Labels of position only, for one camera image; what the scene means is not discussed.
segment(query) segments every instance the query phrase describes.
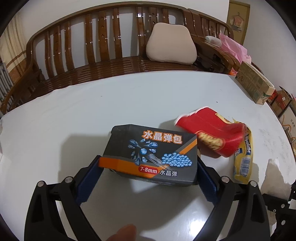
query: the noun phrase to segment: beige cushion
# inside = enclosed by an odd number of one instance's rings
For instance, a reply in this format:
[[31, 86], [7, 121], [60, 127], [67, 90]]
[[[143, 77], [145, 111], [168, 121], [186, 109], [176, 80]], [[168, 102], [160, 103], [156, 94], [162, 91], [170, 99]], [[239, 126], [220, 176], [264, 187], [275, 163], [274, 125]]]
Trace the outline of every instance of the beige cushion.
[[188, 29], [183, 25], [157, 23], [146, 46], [152, 61], [193, 64], [197, 53]]

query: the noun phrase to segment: metal screw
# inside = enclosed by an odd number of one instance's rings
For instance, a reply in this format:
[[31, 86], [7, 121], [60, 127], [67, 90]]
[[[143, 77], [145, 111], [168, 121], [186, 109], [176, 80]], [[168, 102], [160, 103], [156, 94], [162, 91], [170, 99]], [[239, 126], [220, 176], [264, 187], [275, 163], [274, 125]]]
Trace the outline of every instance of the metal screw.
[[224, 183], [228, 183], [229, 182], [229, 178], [227, 176], [223, 176], [221, 177], [222, 182]]
[[38, 187], [42, 187], [44, 185], [44, 181], [39, 181], [38, 183], [37, 183], [37, 186]]
[[65, 178], [65, 183], [70, 183], [73, 181], [73, 177], [66, 177]]
[[255, 182], [255, 181], [250, 181], [250, 184], [251, 184], [252, 187], [256, 187], [257, 186], [257, 182]]

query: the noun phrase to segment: yellow snack bag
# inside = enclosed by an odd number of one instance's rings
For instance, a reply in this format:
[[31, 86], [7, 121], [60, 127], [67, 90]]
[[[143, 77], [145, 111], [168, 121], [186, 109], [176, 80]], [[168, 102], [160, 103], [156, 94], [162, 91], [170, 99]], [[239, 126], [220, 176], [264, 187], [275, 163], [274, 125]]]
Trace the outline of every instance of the yellow snack bag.
[[234, 155], [234, 178], [240, 183], [247, 184], [253, 164], [253, 139], [251, 130], [247, 125], [244, 140], [240, 143]]

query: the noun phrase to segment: tabletop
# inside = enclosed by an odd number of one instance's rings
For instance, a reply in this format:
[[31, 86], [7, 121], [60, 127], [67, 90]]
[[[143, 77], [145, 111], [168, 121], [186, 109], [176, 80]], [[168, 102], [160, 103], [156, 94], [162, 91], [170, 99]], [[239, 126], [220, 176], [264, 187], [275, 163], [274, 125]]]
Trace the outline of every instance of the tabletop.
[[[259, 187], [270, 158], [279, 159], [286, 182], [295, 181], [295, 160], [281, 124], [270, 107], [255, 104], [234, 77], [189, 71], [137, 73], [54, 90], [2, 118], [1, 215], [23, 240], [27, 209], [39, 180], [61, 182], [88, 166], [103, 154], [115, 125], [180, 130], [173, 124], [175, 118], [203, 106], [250, 127], [254, 146], [251, 179]], [[219, 175], [233, 179], [233, 156], [202, 154], [201, 158]], [[236, 205], [219, 238], [227, 235]], [[68, 236], [75, 239], [59, 202], [58, 208]], [[81, 208], [102, 240], [133, 223], [139, 241], [192, 241], [213, 205], [199, 186], [157, 185], [104, 170]]]

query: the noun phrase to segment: blue gripper pad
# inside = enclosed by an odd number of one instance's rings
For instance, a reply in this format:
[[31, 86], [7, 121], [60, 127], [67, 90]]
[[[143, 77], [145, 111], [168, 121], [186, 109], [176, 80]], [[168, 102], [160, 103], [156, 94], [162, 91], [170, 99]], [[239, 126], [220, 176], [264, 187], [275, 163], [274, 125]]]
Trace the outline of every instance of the blue gripper pad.
[[76, 203], [80, 206], [81, 203], [86, 202], [98, 182], [104, 168], [98, 166], [99, 158], [96, 158], [87, 168], [87, 172], [76, 188], [77, 196]]
[[197, 181], [207, 201], [215, 205], [218, 202], [218, 188], [206, 171], [205, 166], [199, 161], [197, 161]]

